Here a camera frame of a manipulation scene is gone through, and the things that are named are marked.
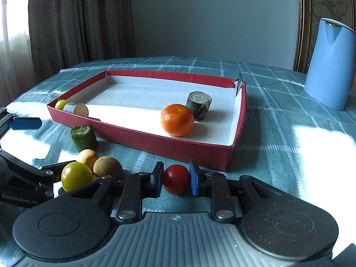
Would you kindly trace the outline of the brown longan fruit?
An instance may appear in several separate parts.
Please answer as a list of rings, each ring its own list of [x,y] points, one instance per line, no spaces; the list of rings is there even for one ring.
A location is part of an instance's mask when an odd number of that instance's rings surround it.
[[[100,157],[93,165],[93,172],[99,177],[110,175],[115,179],[123,176],[123,167],[119,161],[113,157]]]
[[[91,172],[93,172],[93,166],[98,159],[99,156],[97,153],[90,149],[82,150],[77,156],[77,161],[85,164],[91,170]]]

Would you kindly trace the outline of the teal plaid tablecloth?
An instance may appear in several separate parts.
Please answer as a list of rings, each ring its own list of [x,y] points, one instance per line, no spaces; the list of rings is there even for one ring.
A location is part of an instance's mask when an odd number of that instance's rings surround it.
[[[355,265],[355,96],[344,111],[310,98],[305,76],[252,63],[201,58],[150,57],[81,63],[61,70],[8,106],[21,116],[41,118],[39,130],[10,130],[5,152],[29,165],[75,157],[69,128],[51,120],[47,105],[70,88],[106,70],[168,71],[232,78],[246,82],[247,110],[242,134],[226,176],[247,174],[329,212],[337,221],[337,257],[308,266]],[[118,235],[101,251],[72,266],[288,266],[256,250],[238,227],[210,220],[207,198],[163,192],[146,199],[146,218]]]

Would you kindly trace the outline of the brown patterned curtain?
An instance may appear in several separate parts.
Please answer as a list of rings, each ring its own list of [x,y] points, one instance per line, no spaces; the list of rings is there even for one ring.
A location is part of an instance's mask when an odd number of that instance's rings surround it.
[[[129,0],[28,0],[28,25],[38,83],[79,63],[135,55]]]

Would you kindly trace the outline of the orange mandarin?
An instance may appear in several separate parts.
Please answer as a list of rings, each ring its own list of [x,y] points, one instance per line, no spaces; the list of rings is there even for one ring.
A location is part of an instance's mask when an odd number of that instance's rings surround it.
[[[192,132],[194,116],[187,106],[171,104],[161,111],[160,123],[163,130],[169,135],[181,137]]]

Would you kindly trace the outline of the red cardboard tray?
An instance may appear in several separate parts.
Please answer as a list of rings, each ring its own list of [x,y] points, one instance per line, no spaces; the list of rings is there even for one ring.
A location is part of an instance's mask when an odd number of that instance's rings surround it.
[[[224,171],[243,129],[246,83],[177,72],[103,71],[47,107],[63,125],[87,124],[111,142]]]

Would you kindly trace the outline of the small yellow-green tomato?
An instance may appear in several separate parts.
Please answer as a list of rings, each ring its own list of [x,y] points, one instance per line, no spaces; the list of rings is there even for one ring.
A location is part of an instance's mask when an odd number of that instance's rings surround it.
[[[66,106],[67,103],[68,103],[67,100],[60,99],[56,102],[55,109],[63,110],[63,108]]]

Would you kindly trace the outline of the dark wooden door frame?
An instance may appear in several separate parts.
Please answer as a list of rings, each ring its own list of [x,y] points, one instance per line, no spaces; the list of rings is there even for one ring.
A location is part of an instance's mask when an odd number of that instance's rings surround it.
[[[311,0],[299,0],[299,24],[293,70],[301,73],[307,71],[311,43],[311,21]]]

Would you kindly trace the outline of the green cucumber chunk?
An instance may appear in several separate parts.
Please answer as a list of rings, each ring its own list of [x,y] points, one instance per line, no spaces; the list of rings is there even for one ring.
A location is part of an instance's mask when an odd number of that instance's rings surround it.
[[[98,145],[94,130],[89,125],[78,125],[70,130],[72,142],[78,152],[95,151]]]

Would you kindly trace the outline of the dark eggplant chunk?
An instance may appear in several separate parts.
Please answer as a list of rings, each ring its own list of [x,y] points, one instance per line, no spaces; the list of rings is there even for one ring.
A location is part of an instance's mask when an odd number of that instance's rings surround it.
[[[211,102],[212,98],[208,94],[194,91],[188,95],[186,106],[192,111],[194,119],[200,121],[206,117]]]

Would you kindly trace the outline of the eggplant chunk sideways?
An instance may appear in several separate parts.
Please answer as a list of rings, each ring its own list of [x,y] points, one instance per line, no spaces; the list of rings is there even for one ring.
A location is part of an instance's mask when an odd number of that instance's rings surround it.
[[[87,106],[82,103],[67,103],[64,105],[63,111],[82,117],[89,116],[89,110]]]

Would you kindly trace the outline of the blue electric kettle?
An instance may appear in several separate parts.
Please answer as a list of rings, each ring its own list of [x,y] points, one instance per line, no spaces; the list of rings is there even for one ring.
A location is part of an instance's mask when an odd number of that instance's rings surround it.
[[[355,69],[355,31],[346,24],[321,18],[305,81],[305,92],[338,111],[345,108]]]

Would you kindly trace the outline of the red cherry tomato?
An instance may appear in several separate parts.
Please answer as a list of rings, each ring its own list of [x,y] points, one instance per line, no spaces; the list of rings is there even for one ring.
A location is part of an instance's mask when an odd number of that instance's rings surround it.
[[[163,185],[172,195],[183,194],[190,184],[190,172],[182,165],[171,165],[163,174]]]

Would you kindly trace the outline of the large yellow-green tomato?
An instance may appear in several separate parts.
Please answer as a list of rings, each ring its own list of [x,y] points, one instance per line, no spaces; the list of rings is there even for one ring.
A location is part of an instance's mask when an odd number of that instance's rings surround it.
[[[68,163],[62,170],[61,182],[64,190],[70,192],[93,180],[92,171],[81,162]]]

